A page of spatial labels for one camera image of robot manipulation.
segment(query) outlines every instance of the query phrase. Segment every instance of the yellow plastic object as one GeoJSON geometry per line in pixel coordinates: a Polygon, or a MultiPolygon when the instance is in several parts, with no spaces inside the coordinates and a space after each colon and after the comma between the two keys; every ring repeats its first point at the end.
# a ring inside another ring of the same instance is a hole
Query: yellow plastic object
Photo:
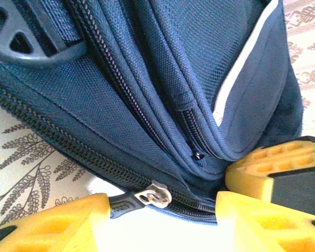
{"type": "Polygon", "coordinates": [[[0,252],[95,252],[95,237],[102,238],[109,216],[109,199],[102,193],[56,206],[2,226],[17,229],[0,241],[0,252]]]}
{"type": "Polygon", "coordinates": [[[226,187],[265,202],[271,201],[274,179],[269,174],[315,167],[315,143],[292,141],[259,148],[226,170],[226,187]]]}
{"type": "Polygon", "coordinates": [[[235,252],[315,252],[314,215],[233,192],[218,192],[218,226],[233,231],[235,252]]]}

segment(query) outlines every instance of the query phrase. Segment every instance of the metal zipper pull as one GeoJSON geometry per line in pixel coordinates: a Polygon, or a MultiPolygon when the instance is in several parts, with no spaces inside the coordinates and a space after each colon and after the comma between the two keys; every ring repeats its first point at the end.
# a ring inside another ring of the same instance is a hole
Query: metal zipper pull
{"type": "Polygon", "coordinates": [[[166,185],[155,180],[145,190],[138,193],[125,193],[109,197],[111,207],[111,219],[120,217],[131,211],[142,209],[146,205],[154,205],[165,208],[172,201],[172,195],[166,185]]]}

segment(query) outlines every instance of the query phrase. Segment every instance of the navy blue backpack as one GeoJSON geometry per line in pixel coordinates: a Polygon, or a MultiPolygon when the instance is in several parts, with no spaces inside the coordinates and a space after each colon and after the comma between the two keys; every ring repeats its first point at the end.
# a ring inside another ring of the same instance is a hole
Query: navy blue backpack
{"type": "Polygon", "coordinates": [[[158,211],[215,224],[224,169],[301,133],[281,0],[0,0],[0,106],[158,211]]]}

